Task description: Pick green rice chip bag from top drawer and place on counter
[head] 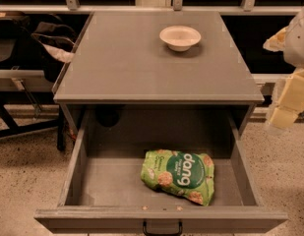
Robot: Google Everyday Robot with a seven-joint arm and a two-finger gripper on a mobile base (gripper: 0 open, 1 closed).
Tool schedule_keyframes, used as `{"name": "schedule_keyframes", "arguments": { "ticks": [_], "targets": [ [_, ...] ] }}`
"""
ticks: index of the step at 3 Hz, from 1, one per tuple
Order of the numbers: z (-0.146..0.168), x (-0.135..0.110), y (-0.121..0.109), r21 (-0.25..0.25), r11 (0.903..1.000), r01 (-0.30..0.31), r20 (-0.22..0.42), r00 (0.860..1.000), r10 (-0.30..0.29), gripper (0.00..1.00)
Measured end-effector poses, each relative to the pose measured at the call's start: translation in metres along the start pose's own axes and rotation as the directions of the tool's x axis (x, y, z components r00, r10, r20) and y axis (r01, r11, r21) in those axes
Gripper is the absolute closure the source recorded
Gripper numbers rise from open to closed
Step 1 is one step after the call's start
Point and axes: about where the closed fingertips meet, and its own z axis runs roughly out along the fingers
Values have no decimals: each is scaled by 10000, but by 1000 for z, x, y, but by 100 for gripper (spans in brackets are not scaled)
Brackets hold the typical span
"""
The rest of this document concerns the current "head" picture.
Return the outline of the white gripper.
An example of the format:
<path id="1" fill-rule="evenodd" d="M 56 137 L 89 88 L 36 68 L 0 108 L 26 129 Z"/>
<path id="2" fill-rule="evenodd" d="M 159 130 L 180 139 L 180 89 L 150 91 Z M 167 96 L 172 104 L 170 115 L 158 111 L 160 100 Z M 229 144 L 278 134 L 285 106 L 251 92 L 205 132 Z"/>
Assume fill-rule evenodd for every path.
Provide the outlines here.
<path id="1" fill-rule="evenodd" d="M 268 38 L 263 48 L 283 51 L 284 61 L 298 67 L 285 80 L 274 86 L 272 104 L 269 107 L 265 127 L 267 130 L 286 130 L 304 111 L 304 7 L 283 28 Z"/>

